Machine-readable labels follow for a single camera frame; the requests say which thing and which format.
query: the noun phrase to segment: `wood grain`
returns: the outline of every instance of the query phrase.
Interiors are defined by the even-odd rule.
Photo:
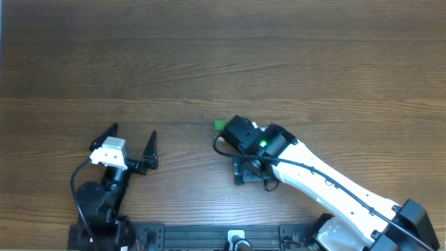
[[[134,221],[316,219],[324,209],[287,185],[233,184],[211,142],[234,114],[423,204],[444,246],[444,1],[3,0],[2,22],[0,248],[66,247],[70,176],[114,121],[135,158],[158,131],[160,168],[123,203]]]

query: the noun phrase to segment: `green object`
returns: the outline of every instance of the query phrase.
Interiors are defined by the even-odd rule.
[[[226,126],[226,121],[215,121],[215,132],[219,133],[223,131],[225,126]]]

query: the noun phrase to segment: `wooden table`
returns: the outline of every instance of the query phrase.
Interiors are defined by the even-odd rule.
[[[281,185],[235,186],[213,121],[278,123],[329,165],[446,223],[446,2],[5,0],[0,248],[63,249],[70,176],[112,122],[139,158],[122,213],[166,225],[312,222]],[[77,184],[98,180],[90,166]]]

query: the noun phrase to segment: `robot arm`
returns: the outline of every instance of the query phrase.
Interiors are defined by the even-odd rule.
[[[247,168],[256,176],[265,180],[273,177],[292,185],[335,216],[314,234],[326,250],[439,248],[429,217],[419,204],[408,200],[400,206],[362,188],[317,158],[283,127],[271,124],[261,129],[246,118],[235,116],[220,135],[241,154],[223,153],[214,144],[218,153],[246,160]],[[339,239],[345,237],[348,244],[340,245]]]

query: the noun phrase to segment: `brown wooden surface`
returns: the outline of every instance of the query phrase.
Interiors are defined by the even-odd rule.
[[[311,222],[287,185],[235,186],[213,121],[279,123],[445,242],[446,2],[3,1],[0,248],[66,246],[70,176],[112,122],[138,157],[122,213],[167,225]],[[99,179],[91,166],[77,184]]]

